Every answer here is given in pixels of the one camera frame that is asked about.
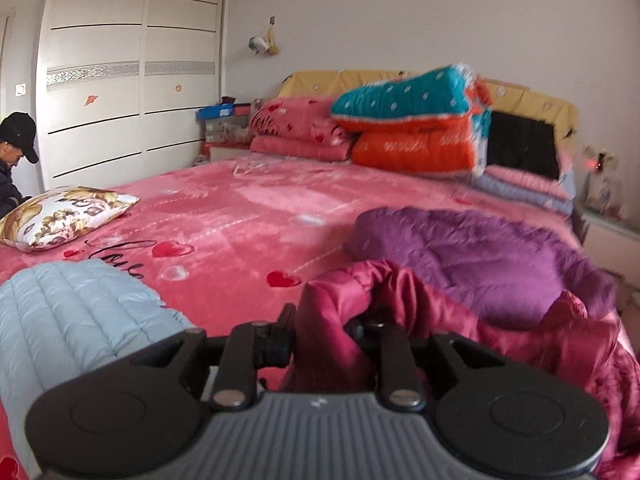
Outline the blue storage box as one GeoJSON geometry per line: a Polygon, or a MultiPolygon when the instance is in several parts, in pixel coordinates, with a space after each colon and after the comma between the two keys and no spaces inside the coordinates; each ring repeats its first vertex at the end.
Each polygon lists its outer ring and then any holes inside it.
{"type": "Polygon", "coordinates": [[[199,122],[206,122],[206,120],[230,117],[233,115],[233,113],[234,113],[233,104],[220,103],[220,104],[200,108],[196,112],[196,119],[199,122]]]}

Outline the pink bed blanket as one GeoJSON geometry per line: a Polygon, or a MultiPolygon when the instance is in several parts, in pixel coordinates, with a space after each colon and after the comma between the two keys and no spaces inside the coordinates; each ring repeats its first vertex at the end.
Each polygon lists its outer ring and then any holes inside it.
{"type": "Polygon", "coordinates": [[[378,207],[477,209],[545,228],[576,246],[567,221],[451,180],[247,155],[124,186],[137,205],[45,252],[1,251],[2,278],[36,264],[100,259],[155,289],[210,334],[268,320],[311,278],[346,266],[356,218],[378,207]]]}

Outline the person in dark jacket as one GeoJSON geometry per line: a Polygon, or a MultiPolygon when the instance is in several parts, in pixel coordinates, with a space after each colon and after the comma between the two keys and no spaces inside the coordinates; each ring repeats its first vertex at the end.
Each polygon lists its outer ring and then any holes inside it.
{"type": "Polygon", "coordinates": [[[23,158],[33,165],[39,162],[35,150],[36,133],[36,123],[27,113],[14,112],[1,122],[1,217],[5,217],[26,200],[13,182],[12,170],[23,158]]]}

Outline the light blue down jacket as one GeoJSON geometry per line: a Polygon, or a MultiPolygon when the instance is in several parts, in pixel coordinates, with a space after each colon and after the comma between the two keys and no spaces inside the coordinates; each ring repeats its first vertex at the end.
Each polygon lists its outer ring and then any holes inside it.
{"type": "Polygon", "coordinates": [[[17,461],[40,469],[24,430],[45,391],[191,327],[137,278],[100,260],[50,262],[1,286],[1,404],[17,461]]]}

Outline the purple down jacket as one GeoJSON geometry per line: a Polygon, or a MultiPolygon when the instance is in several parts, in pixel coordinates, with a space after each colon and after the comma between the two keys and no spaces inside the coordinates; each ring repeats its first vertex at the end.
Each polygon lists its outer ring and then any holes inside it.
{"type": "Polygon", "coordinates": [[[562,292],[593,318],[615,312],[616,285],[555,232],[477,210],[372,209],[356,219],[345,250],[356,261],[391,261],[511,330],[537,325],[562,292]]]}

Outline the white door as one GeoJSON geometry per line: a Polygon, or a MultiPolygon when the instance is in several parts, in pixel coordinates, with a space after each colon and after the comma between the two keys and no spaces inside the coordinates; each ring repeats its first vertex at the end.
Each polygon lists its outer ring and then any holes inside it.
{"type": "Polygon", "coordinates": [[[6,105],[6,88],[8,88],[9,77],[9,50],[11,43],[12,26],[15,18],[13,9],[1,12],[0,25],[0,106],[1,117],[6,116],[8,106],[6,105]]]}

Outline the wall socket with charger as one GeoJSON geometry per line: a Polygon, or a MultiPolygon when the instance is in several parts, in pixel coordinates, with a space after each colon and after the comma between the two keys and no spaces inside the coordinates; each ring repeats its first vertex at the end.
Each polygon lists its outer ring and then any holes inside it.
{"type": "Polygon", "coordinates": [[[603,171],[615,171],[618,166],[618,158],[614,153],[592,145],[584,147],[582,157],[585,159],[586,168],[597,174],[603,171]]]}

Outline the white nightstand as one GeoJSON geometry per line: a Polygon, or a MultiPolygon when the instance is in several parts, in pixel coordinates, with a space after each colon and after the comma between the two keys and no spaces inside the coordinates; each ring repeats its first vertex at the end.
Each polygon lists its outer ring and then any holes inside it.
{"type": "Polygon", "coordinates": [[[629,221],[606,218],[593,211],[582,214],[585,234],[582,247],[601,269],[620,274],[628,284],[639,286],[639,226],[629,221]]]}

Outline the magenta down jacket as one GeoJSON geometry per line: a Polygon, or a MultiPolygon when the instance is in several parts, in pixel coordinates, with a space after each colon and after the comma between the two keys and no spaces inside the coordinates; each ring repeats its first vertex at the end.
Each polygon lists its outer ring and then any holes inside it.
{"type": "Polygon", "coordinates": [[[618,323],[592,318],[570,292],[560,293],[537,326],[516,332],[481,320],[392,262],[365,261],[323,273],[307,283],[300,297],[294,360],[281,389],[363,390],[372,366],[344,326],[376,310],[383,310],[411,340],[431,332],[457,333],[584,389],[603,405],[611,426],[598,478],[638,478],[639,364],[618,340],[618,323]]]}

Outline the black folded garment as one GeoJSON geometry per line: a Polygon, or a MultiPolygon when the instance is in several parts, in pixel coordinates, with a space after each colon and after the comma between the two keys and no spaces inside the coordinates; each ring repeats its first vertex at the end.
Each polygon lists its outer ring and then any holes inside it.
{"type": "Polygon", "coordinates": [[[560,166],[553,126],[541,120],[492,112],[487,165],[558,180],[560,166]]]}

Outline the pink heart folded blanket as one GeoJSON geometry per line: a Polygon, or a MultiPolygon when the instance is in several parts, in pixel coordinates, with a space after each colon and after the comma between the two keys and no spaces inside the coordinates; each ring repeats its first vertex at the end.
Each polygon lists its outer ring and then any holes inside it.
{"type": "Polygon", "coordinates": [[[344,162],[352,150],[352,135],[331,116],[330,96],[274,98],[250,120],[250,150],[322,162],[344,162]]]}

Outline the pink lavender folded blankets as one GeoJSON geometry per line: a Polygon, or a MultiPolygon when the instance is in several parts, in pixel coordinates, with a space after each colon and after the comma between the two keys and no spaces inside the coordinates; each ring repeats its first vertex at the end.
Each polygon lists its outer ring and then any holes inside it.
{"type": "Polygon", "coordinates": [[[470,185],[504,200],[526,203],[564,217],[574,211],[576,185],[572,167],[562,172],[558,180],[552,180],[523,170],[487,166],[480,176],[471,178],[470,185]]]}

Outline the clear plastic storage box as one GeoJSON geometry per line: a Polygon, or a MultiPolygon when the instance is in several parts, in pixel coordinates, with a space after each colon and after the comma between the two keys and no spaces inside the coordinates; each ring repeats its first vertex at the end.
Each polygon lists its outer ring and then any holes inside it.
{"type": "Polygon", "coordinates": [[[207,142],[221,144],[250,144],[252,135],[247,116],[229,116],[204,120],[207,142]]]}

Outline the white sliding wardrobe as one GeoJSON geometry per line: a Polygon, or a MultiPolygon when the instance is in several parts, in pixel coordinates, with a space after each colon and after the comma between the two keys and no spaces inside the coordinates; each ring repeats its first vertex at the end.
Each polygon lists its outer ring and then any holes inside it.
{"type": "Polygon", "coordinates": [[[220,97],[224,0],[47,0],[36,121],[46,188],[189,167],[220,97]]]}

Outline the floral gold pillow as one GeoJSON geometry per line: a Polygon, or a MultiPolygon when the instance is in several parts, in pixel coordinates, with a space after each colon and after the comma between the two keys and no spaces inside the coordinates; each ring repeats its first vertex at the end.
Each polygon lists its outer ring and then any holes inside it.
{"type": "Polygon", "coordinates": [[[88,186],[63,186],[26,200],[1,219],[1,243],[42,252],[76,240],[119,218],[138,196],[88,186]]]}

